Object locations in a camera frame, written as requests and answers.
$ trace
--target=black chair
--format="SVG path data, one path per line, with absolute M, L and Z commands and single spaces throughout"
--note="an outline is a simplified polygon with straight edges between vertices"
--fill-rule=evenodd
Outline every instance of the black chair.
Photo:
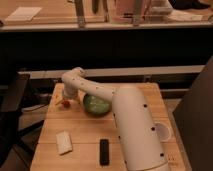
M 29 79 L 30 75 L 28 74 L 15 74 L 2 99 L 0 108 L 0 167 L 7 159 L 14 144 L 20 146 L 30 156 L 34 154 L 34 151 L 21 138 L 42 126 L 43 121 L 18 131 L 19 117 L 22 115 L 21 109 L 37 103 L 37 99 L 31 91 Z
M 174 111 L 193 171 L 212 170 L 213 57 Z

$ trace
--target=green bowl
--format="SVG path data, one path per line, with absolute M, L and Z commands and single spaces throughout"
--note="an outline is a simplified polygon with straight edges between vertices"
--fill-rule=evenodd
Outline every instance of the green bowl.
M 84 109 L 94 116 L 102 116 L 111 110 L 109 102 L 89 94 L 85 94 L 83 104 Z

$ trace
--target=wooden tabletop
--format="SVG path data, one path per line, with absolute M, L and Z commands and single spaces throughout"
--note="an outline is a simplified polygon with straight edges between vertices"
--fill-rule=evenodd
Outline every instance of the wooden tabletop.
M 143 91 L 154 121 L 164 123 L 172 132 L 171 138 L 163 142 L 172 171 L 187 170 L 181 155 L 182 149 L 177 144 L 158 85 L 154 83 L 136 85 Z M 82 103 L 71 101 L 70 108 L 56 105 L 62 89 L 63 84 L 57 84 L 54 89 L 31 171 L 126 171 L 112 112 L 104 117 L 94 118 L 84 111 Z M 84 93 L 79 91 L 79 95 L 82 102 Z M 60 156 L 55 136 L 64 130 L 70 133 L 73 151 Z M 105 167 L 99 165 L 101 138 L 107 138 L 110 142 L 110 165 Z

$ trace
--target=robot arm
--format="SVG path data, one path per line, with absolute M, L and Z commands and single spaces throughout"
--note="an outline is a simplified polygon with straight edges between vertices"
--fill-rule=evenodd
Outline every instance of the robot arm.
M 169 171 L 155 124 L 141 91 L 132 85 L 104 86 L 82 78 L 84 70 L 75 68 L 62 76 L 63 95 L 73 99 L 80 89 L 112 103 L 112 110 L 128 171 Z

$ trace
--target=cable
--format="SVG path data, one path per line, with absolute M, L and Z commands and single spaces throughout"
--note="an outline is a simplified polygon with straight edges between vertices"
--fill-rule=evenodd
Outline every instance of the cable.
M 43 107 L 45 107 L 45 106 L 47 106 L 47 105 L 48 105 L 48 104 L 44 104 L 44 105 L 41 105 L 41 106 L 36 107 L 36 108 L 34 108 L 34 109 L 26 109 L 26 108 L 24 108 L 24 109 L 22 109 L 22 112 L 32 112 L 32 111 L 38 110 L 38 109 L 40 109 L 40 108 L 43 108 Z
M 13 146 L 12 149 L 16 153 L 16 155 L 19 157 L 19 159 L 23 162 L 24 166 L 27 169 L 29 169 L 30 168 L 29 164 L 23 159 L 23 157 L 21 156 L 21 154 L 19 154 L 19 152 L 16 150 L 16 148 Z

